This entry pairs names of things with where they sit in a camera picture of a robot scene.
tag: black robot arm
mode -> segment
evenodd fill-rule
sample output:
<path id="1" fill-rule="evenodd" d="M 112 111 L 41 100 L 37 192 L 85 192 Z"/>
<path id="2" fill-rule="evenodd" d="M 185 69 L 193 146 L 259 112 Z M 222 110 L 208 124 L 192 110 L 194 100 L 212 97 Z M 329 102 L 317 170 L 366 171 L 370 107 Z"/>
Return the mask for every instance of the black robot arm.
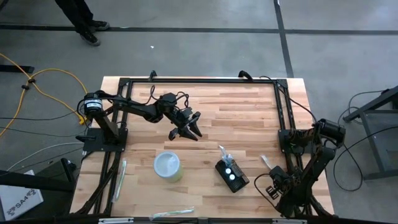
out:
<path id="1" fill-rule="evenodd" d="M 114 111 L 125 111 L 142 116 L 146 121 L 151 123 L 158 123 L 164 115 L 176 125 L 176 128 L 171 130 L 169 134 L 169 139 L 171 141 L 177 135 L 197 141 L 198 138 L 194 134 L 202 137 L 197 126 L 200 112 L 196 112 L 191 116 L 191 107 L 180 110 L 177 107 L 177 101 L 181 97 L 183 96 L 178 97 L 173 93 L 167 93 L 160 96 L 159 99 L 156 99 L 155 103 L 148 105 L 147 103 L 138 103 L 130 98 L 110 95 L 100 90 L 95 93 L 88 93 L 80 103 L 84 103 L 84 114 L 86 117 L 89 120 L 94 119 L 102 129 L 105 144 L 117 144 L 119 140 L 120 131 L 118 126 L 108 118 L 108 115 Z M 112 106 L 103 110 L 102 100 L 112 102 Z"/>
<path id="2" fill-rule="evenodd" d="M 279 137 L 284 145 L 305 147 L 311 144 L 315 146 L 315 150 L 311 152 L 311 159 L 304 170 L 296 166 L 291 173 L 286 173 L 281 167 L 276 166 L 270 171 L 269 175 L 274 186 L 268 187 L 266 191 L 273 199 L 278 197 L 278 192 L 282 195 L 276 209 L 283 216 L 292 217 L 299 207 L 310 204 L 318 215 L 331 215 L 312 195 L 312 186 L 326 165 L 335 157 L 336 149 L 344 144 L 345 128 L 329 120 L 321 119 L 311 129 L 291 129 L 284 136 Z M 335 148 L 326 147 L 322 144 L 322 139 L 332 142 Z"/>

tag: gray floor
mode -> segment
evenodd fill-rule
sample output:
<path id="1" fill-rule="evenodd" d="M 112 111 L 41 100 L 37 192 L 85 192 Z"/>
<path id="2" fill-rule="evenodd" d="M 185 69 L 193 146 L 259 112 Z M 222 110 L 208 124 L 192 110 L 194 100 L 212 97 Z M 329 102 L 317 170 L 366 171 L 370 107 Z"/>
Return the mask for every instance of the gray floor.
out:
<path id="1" fill-rule="evenodd" d="M 278 28 L 271 0 L 86 1 L 95 18 L 108 20 L 115 27 Z M 286 29 L 398 29 L 398 2 L 394 0 L 280 0 L 280 6 Z M 0 12 L 0 24 L 69 26 L 52 0 L 12 0 Z M 151 70 L 162 76 L 235 77 L 240 70 L 246 70 L 253 76 L 286 77 L 279 34 L 105 32 L 97 36 L 102 45 L 92 48 L 74 32 L 0 30 L 0 52 L 21 65 L 35 66 L 37 71 L 50 67 L 71 71 L 89 91 L 100 88 L 104 75 L 148 75 Z M 354 94 L 398 83 L 396 35 L 287 35 L 287 43 L 294 75 L 304 78 L 317 118 L 336 121 Z M 25 81 L 21 74 L 0 75 L 0 93 L 4 96 L 0 116 L 14 114 Z M 61 73 L 43 74 L 37 82 L 44 91 L 69 105 L 76 105 L 84 95 L 75 80 Z M 376 96 L 362 95 L 354 105 Z M 29 90 L 19 116 L 48 118 L 67 112 L 62 105 Z M 6 123 L 0 120 L 0 126 Z M 347 146 L 365 136 L 360 125 L 346 127 Z M 59 135 L 84 130 L 74 116 L 48 122 L 16 121 L 12 128 Z M 0 169 L 43 147 L 75 141 L 13 131 L 0 140 Z M 55 148 L 21 165 L 76 148 Z M 353 154 L 364 174 L 377 171 L 367 141 L 355 147 Z M 73 152 L 68 158 L 79 164 L 81 152 Z M 38 164 L 34 170 L 46 165 Z M 328 183 L 337 215 L 396 222 L 397 177 L 365 182 L 360 190 L 345 192 L 335 184 L 331 171 L 329 166 Z M 336 173 L 346 188 L 356 187 L 359 182 L 358 170 L 349 157 L 339 161 Z"/>

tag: white plastic cup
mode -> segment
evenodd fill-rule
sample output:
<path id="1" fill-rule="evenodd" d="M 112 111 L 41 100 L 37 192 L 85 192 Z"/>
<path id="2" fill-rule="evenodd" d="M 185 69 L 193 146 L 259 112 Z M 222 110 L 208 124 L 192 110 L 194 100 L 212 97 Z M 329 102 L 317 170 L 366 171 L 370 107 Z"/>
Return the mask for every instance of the white plastic cup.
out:
<path id="1" fill-rule="evenodd" d="M 156 156 L 154 161 L 156 174 L 168 182 L 176 182 L 181 179 L 183 170 L 180 159 L 174 152 L 165 151 Z"/>

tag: person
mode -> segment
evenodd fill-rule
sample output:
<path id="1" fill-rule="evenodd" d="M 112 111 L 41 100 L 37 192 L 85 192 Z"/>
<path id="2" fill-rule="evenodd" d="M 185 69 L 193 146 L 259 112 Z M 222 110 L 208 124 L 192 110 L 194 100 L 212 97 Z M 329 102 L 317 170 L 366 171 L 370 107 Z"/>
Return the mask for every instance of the person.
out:
<path id="1" fill-rule="evenodd" d="M 75 26 L 76 32 L 80 34 L 80 37 L 85 42 L 91 46 L 99 46 L 101 44 L 93 33 L 109 29 L 109 23 L 93 20 L 93 13 L 91 13 L 85 0 L 55 0 L 55 2 Z"/>

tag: plastic wrapper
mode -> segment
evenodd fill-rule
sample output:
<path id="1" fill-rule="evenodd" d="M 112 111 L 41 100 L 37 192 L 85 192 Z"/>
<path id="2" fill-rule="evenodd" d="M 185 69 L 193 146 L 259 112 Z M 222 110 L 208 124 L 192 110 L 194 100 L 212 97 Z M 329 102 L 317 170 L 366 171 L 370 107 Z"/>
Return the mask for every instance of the plastic wrapper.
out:
<path id="1" fill-rule="evenodd" d="M 120 174 L 118 176 L 118 180 L 116 181 L 116 190 L 113 194 L 113 198 L 112 198 L 112 202 L 117 202 L 119 199 L 119 194 L 120 194 L 120 190 L 122 188 L 122 183 L 124 180 L 124 175 L 126 174 L 126 167 L 127 167 L 127 160 L 126 158 L 123 159 L 122 164 L 121 164 L 121 168 L 120 170 Z"/>
<path id="2" fill-rule="evenodd" d="M 229 167 L 234 159 L 231 154 L 227 154 L 223 146 L 218 146 L 221 149 L 221 159 L 225 162 L 226 166 Z"/>
<path id="3" fill-rule="evenodd" d="M 267 165 L 267 167 L 269 168 L 269 170 L 272 170 L 272 165 L 271 165 L 271 163 L 269 162 L 268 158 L 267 158 L 265 155 L 261 155 L 260 157 L 261 157 L 261 159 L 266 163 L 266 165 Z"/>
<path id="4" fill-rule="evenodd" d="M 162 217 L 169 217 L 169 216 L 172 216 L 172 215 L 186 214 L 186 213 L 191 213 L 193 211 L 195 211 L 195 207 L 190 207 L 190 208 L 188 208 L 186 210 L 180 210 L 180 211 L 156 213 L 156 214 L 151 215 L 149 217 L 149 220 L 152 221 L 155 218 L 162 218 Z"/>

